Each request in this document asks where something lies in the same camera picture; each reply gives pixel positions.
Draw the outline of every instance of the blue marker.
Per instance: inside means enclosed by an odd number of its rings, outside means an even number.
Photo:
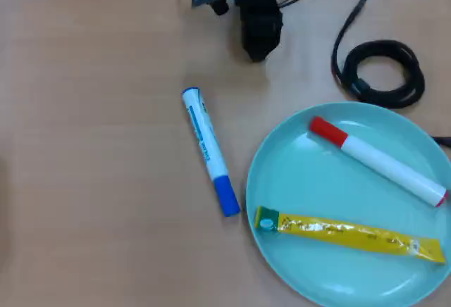
[[[227,166],[219,149],[200,90],[197,87],[190,87],[182,93],[182,98],[190,115],[200,151],[204,156],[206,169],[218,194],[223,213],[226,217],[235,215],[240,212],[240,206],[230,183]]]

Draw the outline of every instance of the marker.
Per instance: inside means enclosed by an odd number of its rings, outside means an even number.
[[[449,191],[443,186],[424,177],[409,166],[379,151],[361,139],[343,132],[321,117],[314,117],[310,130],[334,143],[343,152],[360,163],[392,180],[407,191],[417,195],[432,206],[439,207]]]
[[[230,183],[227,166],[219,149],[202,94],[199,88],[189,87],[182,93],[182,98],[190,115],[206,170],[218,194],[223,214],[226,217],[235,215],[240,212],[240,206]]]

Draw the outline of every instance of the blue marker cap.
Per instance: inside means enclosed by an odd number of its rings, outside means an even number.
[[[235,192],[230,183],[230,178],[227,175],[222,175],[215,178],[213,184],[224,215],[230,217],[231,215],[238,214],[240,212],[240,206],[238,205]]]

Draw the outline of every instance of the marker barrel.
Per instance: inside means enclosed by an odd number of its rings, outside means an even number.
[[[190,87],[182,93],[182,98],[190,115],[206,169],[218,194],[223,214],[226,217],[235,215],[240,212],[240,206],[233,191],[226,162],[219,149],[202,94],[198,88]]]
[[[432,206],[439,207],[448,196],[448,190],[443,186],[363,140],[343,132],[321,117],[315,117],[312,120],[310,130],[334,143],[349,156],[422,198]]]

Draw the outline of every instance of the plate rim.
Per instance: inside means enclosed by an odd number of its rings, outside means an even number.
[[[270,137],[276,133],[277,130],[279,130],[280,127],[282,127],[284,124],[286,124],[288,121],[290,121],[292,118],[294,118],[297,115],[300,115],[303,112],[307,112],[307,111],[311,111],[315,108],[320,108],[320,107],[324,107],[324,106],[331,106],[331,105],[335,105],[335,106],[341,106],[341,105],[355,105],[355,106],[362,106],[362,107],[367,107],[367,108],[377,108],[378,111],[382,111],[387,113],[388,115],[393,115],[394,117],[397,117],[400,120],[405,121],[407,124],[412,125],[414,128],[417,129],[417,131],[419,132],[419,134],[422,134],[423,136],[425,136],[430,143],[433,143],[432,145],[434,146],[435,149],[439,150],[440,155],[442,157],[442,159],[448,164],[448,166],[451,168],[451,160],[447,157],[446,153],[440,148],[440,146],[435,142],[435,140],[426,132],[424,131],[420,126],[418,126],[416,123],[414,123],[413,121],[411,121],[409,118],[404,117],[403,115],[400,115],[397,112],[394,112],[390,109],[387,108],[383,108],[377,105],[373,105],[373,104],[368,104],[368,103],[361,103],[358,101],[333,101],[333,102],[327,102],[327,103],[321,103],[321,104],[316,104],[313,106],[309,106],[307,108],[304,108],[302,110],[296,111],[295,113],[293,113],[292,115],[289,115],[288,117],[286,117],[284,120],[282,120],[281,122],[279,122],[265,137],[264,139],[261,141],[259,148],[257,149],[257,151],[254,154],[254,157],[252,158],[252,162],[251,165],[249,167],[249,171],[247,173],[247,180],[246,180],[246,214],[247,214],[247,222],[249,223],[249,228],[252,232],[252,236],[254,238],[254,242],[257,244],[258,249],[260,251],[260,254],[263,256],[263,258],[265,259],[266,263],[269,265],[269,267],[271,268],[271,270],[282,280],[284,281],[284,283],[286,283],[286,285],[289,286],[289,288],[291,288],[293,291],[297,292],[300,296],[303,296],[304,298],[310,300],[313,303],[316,303],[319,306],[323,306],[323,307],[336,307],[334,305],[330,305],[325,303],[324,301],[314,298],[311,296],[311,294],[309,294],[308,292],[302,292],[301,289],[297,288],[297,285],[294,285],[291,280],[289,280],[288,278],[284,277],[284,275],[279,274],[279,272],[274,268],[273,264],[271,261],[268,260],[268,256],[266,254],[266,252],[264,251],[264,248],[261,246],[261,244],[259,243],[257,236],[256,236],[256,230],[254,228],[254,221],[252,219],[253,214],[249,212],[249,206],[247,205],[248,202],[248,193],[249,193],[249,183],[250,183],[250,177],[252,174],[253,169],[256,167],[255,165],[257,164],[256,159],[257,156],[261,153],[261,151],[263,150],[264,145],[266,144],[266,142],[270,139]],[[428,291],[426,291],[424,294],[422,294],[419,298],[413,299],[412,302],[409,302],[407,305],[404,306],[413,306],[417,303],[419,303],[420,301],[423,301],[426,297],[428,297],[429,295],[431,295],[435,290],[437,290],[439,288],[439,286],[441,286],[443,284],[443,282],[447,279],[447,277],[450,275],[451,273],[451,265],[449,263],[447,263],[447,270],[444,272],[443,277],[439,277],[437,284],[433,284],[433,288],[429,289]]]

